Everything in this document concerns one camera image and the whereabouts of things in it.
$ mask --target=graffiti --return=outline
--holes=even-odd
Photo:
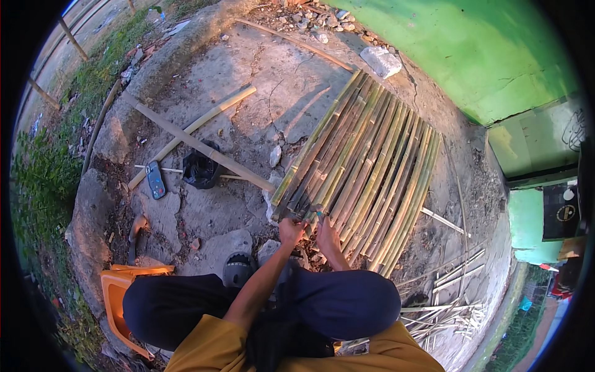
[[[572,151],[579,152],[585,139],[585,113],[582,108],[574,111],[562,133],[562,142]]]

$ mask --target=smartphone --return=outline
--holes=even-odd
[[[167,190],[163,178],[161,177],[161,170],[159,170],[159,163],[157,163],[157,160],[153,160],[145,167],[145,173],[147,174],[147,181],[149,181],[149,188],[151,189],[153,199],[157,200],[163,198],[167,193]]]

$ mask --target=navy blue pants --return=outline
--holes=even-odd
[[[238,292],[237,288],[224,287],[215,274],[140,277],[124,295],[124,320],[140,341],[173,351],[203,314],[222,318]],[[354,340],[390,327],[400,308],[394,284],[372,271],[312,273],[300,269],[281,288],[277,308],[262,312],[250,332],[268,328],[265,336],[261,332],[254,338],[271,340],[275,345],[270,347],[278,347],[279,339],[266,332],[286,335],[283,325],[289,325],[290,334],[298,332],[296,338],[304,339],[304,344],[312,343],[309,337],[322,338],[329,341],[327,344]],[[287,349],[295,350],[289,347],[295,346],[292,341],[287,342]],[[317,356],[304,352],[306,355],[300,356]]]

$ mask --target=bamboo mat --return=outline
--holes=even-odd
[[[352,264],[389,277],[430,186],[441,134],[385,90],[356,71],[287,170],[271,203],[272,219],[306,218],[322,204]]]

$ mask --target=orange plastic chair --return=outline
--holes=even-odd
[[[109,329],[129,348],[141,354],[148,360],[155,356],[146,349],[130,341],[131,331],[124,321],[122,300],[124,294],[137,275],[165,274],[174,271],[175,266],[138,267],[128,265],[112,265],[111,270],[101,271],[101,288],[104,291],[105,312],[108,317]]]

